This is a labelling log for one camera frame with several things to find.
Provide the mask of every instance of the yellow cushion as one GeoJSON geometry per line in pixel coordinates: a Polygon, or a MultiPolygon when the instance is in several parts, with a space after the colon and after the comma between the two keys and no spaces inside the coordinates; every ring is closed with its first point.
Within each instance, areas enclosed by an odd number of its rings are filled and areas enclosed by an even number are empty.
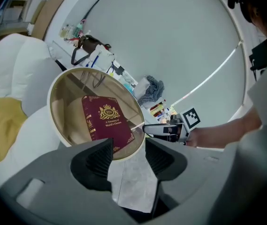
{"type": "Polygon", "coordinates": [[[11,97],[0,98],[0,161],[7,155],[27,119],[21,104],[21,101],[11,97]]]}

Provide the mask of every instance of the light strip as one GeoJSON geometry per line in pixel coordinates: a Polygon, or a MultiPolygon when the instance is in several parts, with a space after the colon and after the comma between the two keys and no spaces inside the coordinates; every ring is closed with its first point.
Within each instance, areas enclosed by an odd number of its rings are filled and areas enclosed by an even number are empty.
{"type": "Polygon", "coordinates": [[[140,127],[141,125],[144,125],[144,124],[145,124],[145,122],[142,122],[141,124],[138,124],[137,126],[135,126],[134,128],[132,128],[131,131],[132,131],[133,129],[136,129],[136,128],[140,127]]]}
{"type": "Polygon", "coordinates": [[[187,95],[179,99],[178,101],[174,102],[171,106],[175,106],[177,103],[181,102],[185,98],[187,98],[190,94],[192,94],[194,91],[196,91],[198,88],[200,88],[204,83],[206,83],[213,75],[215,75],[224,65],[225,63],[232,57],[232,55],[235,53],[236,49],[242,44],[243,42],[240,41],[236,48],[231,52],[231,54],[226,58],[226,60],[212,73],[210,74],[202,83],[200,83],[196,88],[194,88],[192,91],[190,91],[187,95]]]}

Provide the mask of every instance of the book cover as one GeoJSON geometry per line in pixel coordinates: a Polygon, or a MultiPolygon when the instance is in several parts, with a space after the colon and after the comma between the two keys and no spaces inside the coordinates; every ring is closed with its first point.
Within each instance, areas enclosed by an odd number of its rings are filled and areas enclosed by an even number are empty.
{"type": "Polygon", "coordinates": [[[115,153],[134,140],[134,135],[114,97],[84,96],[82,107],[93,141],[113,138],[115,153]]]}

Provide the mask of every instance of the white pillow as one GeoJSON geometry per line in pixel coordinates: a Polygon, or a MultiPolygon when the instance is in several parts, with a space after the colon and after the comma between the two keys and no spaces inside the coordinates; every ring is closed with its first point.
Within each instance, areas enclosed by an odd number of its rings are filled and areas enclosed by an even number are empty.
{"type": "Polygon", "coordinates": [[[50,58],[47,44],[34,37],[11,34],[0,41],[0,98],[23,99],[30,76],[41,60],[50,58]]]}
{"type": "Polygon", "coordinates": [[[39,60],[35,67],[22,99],[22,110],[27,116],[31,116],[47,104],[51,84],[62,73],[61,68],[51,58],[39,60]]]}
{"type": "Polygon", "coordinates": [[[44,106],[24,122],[15,143],[0,162],[0,187],[39,156],[56,150],[59,143],[44,106]]]}

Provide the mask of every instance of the crumpled cloth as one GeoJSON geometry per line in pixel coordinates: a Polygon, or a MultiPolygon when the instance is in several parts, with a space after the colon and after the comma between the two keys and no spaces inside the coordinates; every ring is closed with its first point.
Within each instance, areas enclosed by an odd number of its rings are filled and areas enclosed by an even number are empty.
{"type": "Polygon", "coordinates": [[[162,95],[165,87],[163,85],[163,81],[157,81],[152,76],[147,76],[147,80],[150,83],[150,86],[146,90],[145,95],[143,95],[139,100],[138,104],[141,106],[146,102],[156,102],[162,95]]]}

